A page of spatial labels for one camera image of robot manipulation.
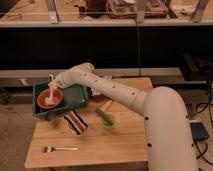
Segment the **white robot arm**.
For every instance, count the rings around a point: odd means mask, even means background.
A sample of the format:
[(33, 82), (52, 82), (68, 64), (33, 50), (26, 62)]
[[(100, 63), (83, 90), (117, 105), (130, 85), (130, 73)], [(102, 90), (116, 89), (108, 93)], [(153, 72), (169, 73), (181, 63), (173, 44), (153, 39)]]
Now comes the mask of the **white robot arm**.
[(149, 171), (199, 171), (188, 113), (182, 97), (165, 86), (149, 92), (95, 74), (91, 63), (56, 75), (58, 87), (93, 88), (144, 117)]

